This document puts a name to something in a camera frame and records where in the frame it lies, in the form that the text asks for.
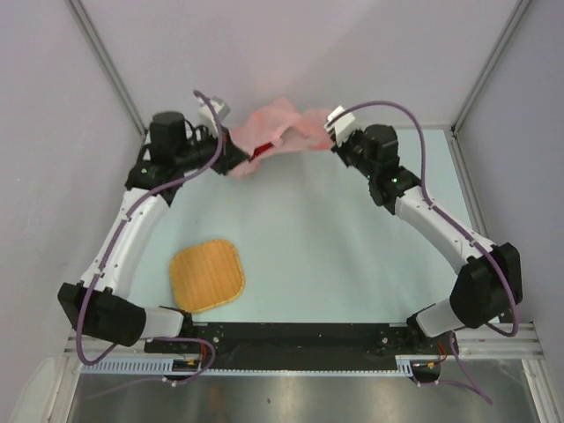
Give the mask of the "pink plastic bag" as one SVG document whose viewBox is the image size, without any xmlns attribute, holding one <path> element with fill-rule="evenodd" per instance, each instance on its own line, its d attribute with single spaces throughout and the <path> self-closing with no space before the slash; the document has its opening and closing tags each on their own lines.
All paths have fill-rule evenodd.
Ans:
<svg viewBox="0 0 564 423">
<path fill-rule="evenodd" d="M 323 127 L 329 113 L 327 108 L 309 108 L 301 112 L 284 98 L 254 111 L 243 125 L 230 129 L 234 144 L 250 159 L 235 167 L 229 175 L 234 178 L 248 176 L 273 155 L 329 150 L 332 140 Z M 266 143 L 273 143 L 274 147 L 253 160 L 255 148 Z"/>
</svg>

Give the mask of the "woven bamboo tray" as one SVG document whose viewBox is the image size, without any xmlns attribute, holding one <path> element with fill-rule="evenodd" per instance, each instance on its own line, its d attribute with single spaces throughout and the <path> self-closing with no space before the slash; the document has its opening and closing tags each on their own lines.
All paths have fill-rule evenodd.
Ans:
<svg viewBox="0 0 564 423">
<path fill-rule="evenodd" d="M 238 251 L 224 239 L 183 249 L 168 267 L 176 306 L 202 313 L 236 300 L 246 286 Z"/>
</svg>

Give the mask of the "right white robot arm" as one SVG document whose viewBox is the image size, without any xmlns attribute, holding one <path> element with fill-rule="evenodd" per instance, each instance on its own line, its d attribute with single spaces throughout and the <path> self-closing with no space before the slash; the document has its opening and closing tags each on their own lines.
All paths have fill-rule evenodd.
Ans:
<svg viewBox="0 0 564 423">
<path fill-rule="evenodd" d="M 523 298 L 521 260 L 509 242 L 496 245 L 444 211 L 424 191 L 423 181 L 402 166 L 395 130 L 352 123 L 327 129 L 331 150 L 367 178 L 374 203 L 416 229 L 447 260 L 456 274 L 449 297 L 412 315 L 406 342 L 428 353 L 440 335 L 489 325 L 498 315 L 516 312 Z"/>
</svg>

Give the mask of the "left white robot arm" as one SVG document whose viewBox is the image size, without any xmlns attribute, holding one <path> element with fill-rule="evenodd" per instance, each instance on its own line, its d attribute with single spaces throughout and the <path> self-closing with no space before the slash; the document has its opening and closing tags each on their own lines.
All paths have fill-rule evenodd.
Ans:
<svg viewBox="0 0 564 423">
<path fill-rule="evenodd" d="M 125 182 L 122 204 L 98 255 L 76 283 L 65 283 L 57 299 L 77 337 L 132 346 L 140 339 L 163 338 L 182 353 L 195 341 L 189 315 L 168 307 L 141 307 L 130 301 L 139 261 L 155 227 L 179 189 L 211 168 L 227 174 L 247 159 L 222 125 L 226 107 L 198 111 L 200 123 L 180 112 L 153 116 L 135 165 Z"/>
</svg>

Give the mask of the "red fake fruit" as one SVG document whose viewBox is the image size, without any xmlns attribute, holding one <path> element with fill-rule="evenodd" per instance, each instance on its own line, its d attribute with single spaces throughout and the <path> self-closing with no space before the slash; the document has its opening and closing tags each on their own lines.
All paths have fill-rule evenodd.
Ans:
<svg viewBox="0 0 564 423">
<path fill-rule="evenodd" d="M 253 151 L 252 159 L 255 160 L 256 158 L 258 158 L 258 157 L 262 156 L 263 154 L 265 154 L 266 152 L 268 152 L 273 147 L 274 147 L 273 143 L 266 143 L 266 144 L 259 145 Z"/>
</svg>

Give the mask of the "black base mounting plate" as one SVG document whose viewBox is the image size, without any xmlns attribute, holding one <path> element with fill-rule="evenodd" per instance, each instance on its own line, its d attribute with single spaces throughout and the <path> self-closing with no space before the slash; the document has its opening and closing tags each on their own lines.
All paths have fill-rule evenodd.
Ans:
<svg viewBox="0 0 564 423">
<path fill-rule="evenodd" d="M 423 338 L 403 324 L 390 323 L 194 323 L 181 336 L 209 342 L 216 358 L 355 353 L 432 360 L 451 354 L 447 334 Z"/>
</svg>

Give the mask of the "right aluminium frame post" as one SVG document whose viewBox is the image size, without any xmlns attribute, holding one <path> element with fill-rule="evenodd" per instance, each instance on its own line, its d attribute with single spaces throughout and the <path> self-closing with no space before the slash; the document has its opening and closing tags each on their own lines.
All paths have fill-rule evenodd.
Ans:
<svg viewBox="0 0 564 423">
<path fill-rule="evenodd" d="M 450 132 L 457 136 L 463 128 L 468 115 L 474 108 L 479 96 L 482 94 L 486 87 L 488 80 L 494 74 L 498 64 L 500 63 L 503 54 L 508 48 L 510 42 L 515 37 L 516 32 L 522 23 L 525 15 L 534 4 L 532 0 L 519 0 L 513 7 L 508 20 L 504 24 L 498 38 L 496 39 L 491 51 L 489 52 L 485 63 L 480 69 L 480 72 L 471 86 L 471 90 L 465 97 L 462 106 L 456 114 L 455 119 L 450 124 Z"/>
</svg>

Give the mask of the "aluminium frame post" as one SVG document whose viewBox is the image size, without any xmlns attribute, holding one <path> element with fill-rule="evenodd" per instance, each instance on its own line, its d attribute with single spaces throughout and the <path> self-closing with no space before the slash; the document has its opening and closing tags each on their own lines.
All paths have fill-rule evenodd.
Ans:
<svg viewBox="0 0 564 423">
<path fill-rule="evenodd" d="M 74 18 L 78 29 L 83 34 L 85 41 L 93 53 L 98 65 L 107 78 L 107 81 L 114 91 L 114 94 L 120 102 L 130 122 L 136 129 L 137 133 L 144 137 L 146 127 L 144 120 L 133 100 L 130 90 L 127 88 L 124 80 L 115 65 L 115 61 L 109 54 L 104 40 L 100 36 L 96 25 L 90 13 L 86 9 L 84 3 L 80 0 L 65 0 L 64 3 L 68 7 L 71 16 Z"/>
<path fill-rule="evenodd" d="M 498 64 L 500 63 L 503 54 L 508 48 L 510 42 L 515 37 L 516 32 L 522 23 L 525 15 L 534 4 L 532 0 L 519 0 L 513 7 L 508 20 L 504 24 L 498 38 L 496 39 L 491 51 L 489 52 L 485 63 L 480 69 L 480 72 L 471 86 L 471 90 L 465 97 L 462 106 L 456 114 L 455 119 L 450 124 L 450 132 L 457 136 L 463 128 L 468 115 L 474 108 L 479 96 L 482 94 L 486 87 L 488 80 L 494 74 Z"/>
</svg>

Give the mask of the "right side aluminium rail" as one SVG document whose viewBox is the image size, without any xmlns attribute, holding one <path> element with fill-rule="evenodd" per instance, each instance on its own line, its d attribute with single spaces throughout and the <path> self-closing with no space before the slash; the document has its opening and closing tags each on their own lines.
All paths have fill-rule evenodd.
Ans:
<svg viewBox="0 0 564 423">
<path fill-rule="evenodd" d="M 486 227 L 486 222 L 479 206 L 476 190 L 474 189 L 469 168 L 464 159 L 459 140 L 451 129 L 446 129 L 444 134 L 463 193 L 464 203 L 471 221 L 471 227 L 475 232 L 492 239 L 492 235 Z"/>
</svg>

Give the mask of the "aluminium rail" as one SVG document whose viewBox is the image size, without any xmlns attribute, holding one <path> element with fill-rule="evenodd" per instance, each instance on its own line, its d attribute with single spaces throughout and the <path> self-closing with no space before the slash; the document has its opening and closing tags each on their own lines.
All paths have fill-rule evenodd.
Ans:
<svg viewBox="0 0 564 423">
<path fill-rule="evenodd" d="M 492 239 L 492 235 L 486 227 L 486 222 L 479 206 L 476 190 L 474 189 L 469 168 L 464 159 L 459 140 L 451 129 L 446 129 L 444 134 L 463 193 L 464 203 L 471 221 L 471 227 L 475 232 Z"/>
<path fill-rule="evenodd" d="M 503 337 L 501 334 L 489 328 L 476 330 L 460 330 L 456 333 L 457 345 L 462 348 L 459 353 L 461 357 L 481 359 L 536 359 L 544 357 L 543 348 L 538 339 L 538 334 L 532 323 L 520 325 L 516 336 L 512 338 Z M 102 354 L 110 347 L 107 341 L 96 338 L 82 337 L 83 353 L 89 360 Z M 145 341 L 137 341 L 133 346 L 116 346 L 110 354 L 114 356 L 132 353 L 140 355 L 144 353 Z M 70 332 L 63 347 L 63 356 L 76 356 L 76 334 Z"/>
</svg>

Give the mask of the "left aluminium frame post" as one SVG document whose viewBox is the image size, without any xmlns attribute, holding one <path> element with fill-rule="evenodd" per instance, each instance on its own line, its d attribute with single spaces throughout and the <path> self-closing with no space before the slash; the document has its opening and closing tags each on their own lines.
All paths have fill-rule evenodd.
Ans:
<svg viewBox="0 0 564 423">
<path fill-rule="evenodd" d="M 80 0 L 65 0 L 64 3 L 68 7 L 71 16 L 74 18 L 78 29 L 83 34 L 85 41 L 93 53 L 98 65 L 107 78 L 107 81 L 114 91 L 114 94 L 120 102 L 130 122 L 136 129 L 137 133 L 144 137 L 146 127 L 144 120 L 133 100 L 130 90 L 127 88 L 124 80 L 115 65 L 115 61 L 109 54 L 104 40 L 100 36 L 96 25 L 90 13 L 86 9 L 84 3 Z"/>
</svg>

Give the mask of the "front aluminium rail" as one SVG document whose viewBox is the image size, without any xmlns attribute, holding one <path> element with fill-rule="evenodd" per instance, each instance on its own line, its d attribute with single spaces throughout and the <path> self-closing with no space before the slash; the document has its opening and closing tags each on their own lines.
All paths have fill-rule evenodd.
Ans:
<svg viewBox="0 0 564 423">
<path fill-rule="evenodd" d="M 532 323 L 520 325 L 516 336 L 512 338 L 503 337 L 501 334 L 489 328 L 476 330 L 460 330 L 456 333 L 457 345 L 462 348 L 459 353 L 461 357 L 481 359 L 536 359 L 544 357 L 543 348 L 538 339 L 538 334 Z M 110 347 L 107 341 L 96 338 L 82 337 L 83 353 L 89 360 L 102 354 Z M 140 355 L 144 353 L 145 341 L 137 341 L 133 346 L 116 346 L 110 354 L 114 356 L 132 353 Z M 63 356 L 76 356 L 76 334 L 70 332 L 63 347 Z"/>
</svg>

